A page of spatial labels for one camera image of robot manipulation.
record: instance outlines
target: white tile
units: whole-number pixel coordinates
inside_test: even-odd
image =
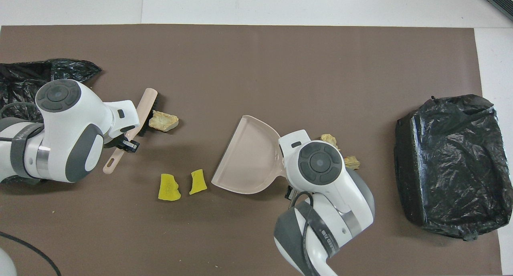
[[[1,0],[0,25],[131,24],[142,0]]]
[[[495,104],[506,156],[513,155],[513,28],[476,28],[483,96]],[[509,170],[513,168],[509,159]],[[513,274],[513,224],[499,229],[502,274]]]
[[[513,27],[486,0],[143,0],[141,22]]]

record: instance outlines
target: beige dustpan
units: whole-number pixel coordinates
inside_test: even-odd
[[[268,124],[242,116],[212,183],[240,194],[255,194],[285,176],[280,135]]]

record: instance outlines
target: yellow object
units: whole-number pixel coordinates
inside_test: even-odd
[[[159,199],[165,201],[176,201],[181,195],[178,192],[178,183],[174,180],[174,176],[170,174],[161,175],[161,188],[159,189]]]
[[[330,134],[321,135],[321,140],[325,141],[326,143],[332,144],[333,146],[335,146],[335,148],[337,148],[337,150],[340,150],[339,147],[337,146],[337,139],[335,139],[335,137],[333,137],[332,135],[330,135]]]
[[[156,130],[168,132],[170,129],[178,126],[178,117],[154,110],[153,117],[148,122],[148,125]]]
[[[207,189],[207,184],[205,184],[205,177],[203,176],[203,170],[195,170],[191,172],[192,175],[192,188],[189,192],[189,195],[192,195],[197,192],[201,192],[202,190]]]
[[[345,157],[344,164],[346,167],[352,168],[353,170],[358,170],[360,168],[360,161],[358,161],[355,156]]]

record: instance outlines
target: robotic arm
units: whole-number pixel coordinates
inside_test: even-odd
[[[76,182],[97,165],[104,144],[135,152],[139,143],[123,134],[139,126],[131,101],[102,102],[80,82],[59,79],[36,94],[43,124],[0,119],[0,182],[24,178]]]
[[[374,198],[331,144],[310,140],[304,130],[281,137],[279,143],[290,186],[309,199],[295,205],[296,197],[280,215],[276,246],[305,276],[336,275],[326,260],[372,224]]]

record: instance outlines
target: black plastic bag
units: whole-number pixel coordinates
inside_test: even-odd
[[[398,120],[396,181],[409,221],[464,240],[507,225],[513,189],[493,104],[430,99]]]
[[[47,82],[72,79],[84,82],[101,68],[83,60],[51,59],[37,62],[0,63],[0,108],[13,102],[35,103],[37,91]],[[13,106],[0,117],[17,117],[42,122],[39,111],[29,106]]]

